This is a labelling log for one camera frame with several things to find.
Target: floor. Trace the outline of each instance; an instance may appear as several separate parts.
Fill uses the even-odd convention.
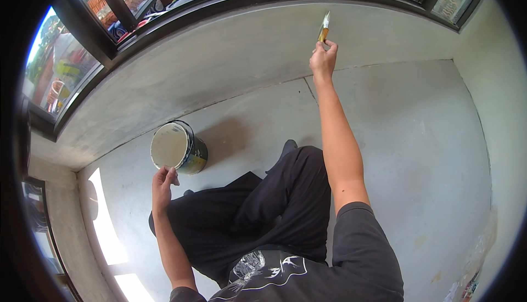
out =
[[[399,260],[405,300],[441,301],[461,275],[490,211],[486,144],[471,96],[449,60],[344,69],[333,80],[363,154],[372,208]],[[321,148],[311,77],[259,89],[182,119],[206,143],[209,160],[200,174],[180,176],[173,198],[186,189],[224,186],[249,170],[264,177],[287,139]],[[106,154],[84,168],[78,180],[86,228],[109,285],[123,285],[122,275],[135,274],[133,285],[121,287],[142,286],[136,296],[165,301],[170,283],[148,227],[154,133]],[[108,220],[105,237],[113,241],[113,252],[103,254],[96,218]],[[218,289],[197,272],[196,281],[205,298]]]

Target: bucket rim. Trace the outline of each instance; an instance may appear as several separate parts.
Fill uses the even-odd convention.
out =
[[[154,143],[155,135],[165,126],[178,126],[179,128],[181,128],[185,132],[185,137],[187,138],[185,154],[183,155],[183,157],[181,158],[179,163],[176,166],[174,166],[174,168],[177,170],[178,168],[181,167],[181,165],[183,165],[183,163],[187,159],[186,155],[188,154],[188,150],[189,150],[190,136],[189,136],[189,132],[187,131],[187,129],[185,127],[183,127],[182,125],[178,124],[175,121],[169,121],[169,122],[163,124],[162,126],[160,126],[157,129],[157,131],[155,131],[154,136],[152,137],[152,141],[150,142],[150,159],[152,160],[152,163],[154,164],[154,166],[157,169],[161,169],[161,167],[159,167],[158,164],[154,161],[154,157],[152,156],[152,144]]]

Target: black pants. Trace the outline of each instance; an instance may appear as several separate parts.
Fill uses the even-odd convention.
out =
[[[235,262],[263,245],[324,263],[330,194],[322,150],[308,146],[284,156],[263,180],[248,172],[170,201],[167,213],[190,264],[224,287]],[[152,214],[148,221],[155,234]]]

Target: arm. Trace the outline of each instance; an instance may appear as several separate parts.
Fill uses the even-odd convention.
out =
[[[163,166],[152,180],[152,216],[155,236],[158,240],[161,262],[170,279],[172,289],[185,286],[197,292],[198,289],[189,260],[174,231],[172,231],[167,216],[167,207],[172,198],[170,183],[173,180],[177,182],[177,174],[173,167],[168,166]]]
[[[318,95],[324,164],[333,192],[335,212],[338,213],[342,206],[353,201],[369,205],[369,199],[364,186],[359,146],[333,88],[332,74],[338,46],[329,40],[325,42],[330,49],[325,51],[322,43],[317,42],[309,66]]]

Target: left arm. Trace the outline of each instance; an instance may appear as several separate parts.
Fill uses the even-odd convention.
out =
[[[155,236],[158,240],[161,262],[170,279],[172,289],[185,286],[197,292],[194,272],[192,272],[187,254],[176,238],[167,216],[167,207],[172,198],[170,183],[176,175],[174,167],[163,166],[152,180],[152,216]]]

